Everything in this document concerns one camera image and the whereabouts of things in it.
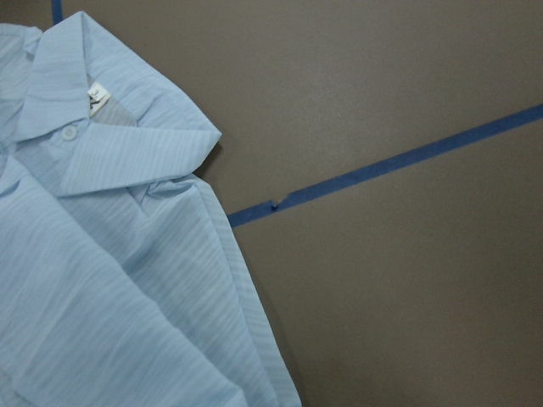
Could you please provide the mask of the light blue button shirt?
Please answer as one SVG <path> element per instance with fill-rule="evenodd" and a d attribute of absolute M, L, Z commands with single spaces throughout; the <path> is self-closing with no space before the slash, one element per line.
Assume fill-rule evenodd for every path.
<path fill-rule="evenodd" d="M 88 14 L 2 25 L 2 405 L 299 405 L 195 175 L 220 136 Z"/>

